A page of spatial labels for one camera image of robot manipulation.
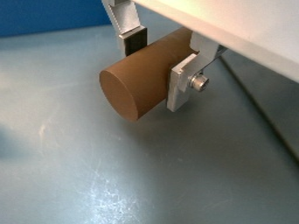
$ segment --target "scratch mark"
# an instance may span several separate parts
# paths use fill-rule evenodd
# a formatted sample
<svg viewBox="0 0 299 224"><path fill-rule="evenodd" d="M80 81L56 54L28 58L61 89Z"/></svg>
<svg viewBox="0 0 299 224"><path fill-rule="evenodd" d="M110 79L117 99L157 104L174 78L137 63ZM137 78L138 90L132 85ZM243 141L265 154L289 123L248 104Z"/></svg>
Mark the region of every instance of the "scratch mark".
<svg viewBox="0 0 299 224"><path fill-rule="evenodd" d="M202 210L202 211L212 210L212 209L215 209L216 207L220 207L220 206L225 205L225 204L229 203L231 201L232 201L232 199L224 199L224 200L220 200L220 201L217 201L217 202L215 202L215 203L208 204L201 210Z"/></svg>
<svg viewBox="0 0 299 224"><path fill-rule="evenodd" d="M48 129L50 123L52 123L52 118L56 116L57 112L60 109L60 104L57 103L54 110L50 112L48 118L45 121L41 123L41 126L38 128L38 137L40 137L40 152L42 154L42 149L44 149L44 132Z"/></svg>

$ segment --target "gray table surface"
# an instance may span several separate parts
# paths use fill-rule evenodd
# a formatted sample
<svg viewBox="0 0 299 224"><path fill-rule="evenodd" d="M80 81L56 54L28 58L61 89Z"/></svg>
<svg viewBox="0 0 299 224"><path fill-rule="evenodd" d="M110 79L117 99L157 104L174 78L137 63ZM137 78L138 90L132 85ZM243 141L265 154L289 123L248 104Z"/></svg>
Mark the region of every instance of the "gray table surface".
<svg viewBox="0 0 299 224"><path fill-rule="evenodd" d="M141 10L149 39L177 27ZM124 121L98 88L110 26L0 39L0 223L299 222L299 170L215 62L172 113Z"/></svg>

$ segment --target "blue wall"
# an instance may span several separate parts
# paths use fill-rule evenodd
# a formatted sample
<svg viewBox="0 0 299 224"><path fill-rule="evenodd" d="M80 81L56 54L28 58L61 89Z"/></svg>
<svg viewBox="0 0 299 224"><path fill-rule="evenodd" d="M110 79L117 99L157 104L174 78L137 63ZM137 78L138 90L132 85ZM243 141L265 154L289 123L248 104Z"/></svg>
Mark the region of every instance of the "blue wall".
<svg viewBox="0 0 299 224"><path fill-rule="evenodd" d="M0 36L105 24L100 0L0 0Z"/></svg>

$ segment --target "brown cylinder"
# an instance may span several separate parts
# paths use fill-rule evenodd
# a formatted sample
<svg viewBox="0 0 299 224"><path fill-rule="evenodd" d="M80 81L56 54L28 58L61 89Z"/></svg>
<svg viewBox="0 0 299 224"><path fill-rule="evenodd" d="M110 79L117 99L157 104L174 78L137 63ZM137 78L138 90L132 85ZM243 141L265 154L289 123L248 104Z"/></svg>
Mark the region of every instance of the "brown cylinder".
<svg viewBox="0 0 299 224"><path fill-rule="evenodd" d="M126 120L136 121L165 98L170 69L193 53L190 36L180 28L100 72L106 100Z"/></svg>

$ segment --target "screw head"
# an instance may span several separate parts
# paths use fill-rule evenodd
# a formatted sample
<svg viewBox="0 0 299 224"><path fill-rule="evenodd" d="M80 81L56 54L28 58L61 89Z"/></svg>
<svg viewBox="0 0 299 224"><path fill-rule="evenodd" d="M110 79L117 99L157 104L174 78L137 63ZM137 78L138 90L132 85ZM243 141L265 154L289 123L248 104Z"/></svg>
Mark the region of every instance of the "screw head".
<svg viewBox="0 0 299 224"><path fill-rule="evenodd" d="M190 87L197 91L201 92L205 87L208 86L209 79L201 74L196 73L190 78Z"/></svg>

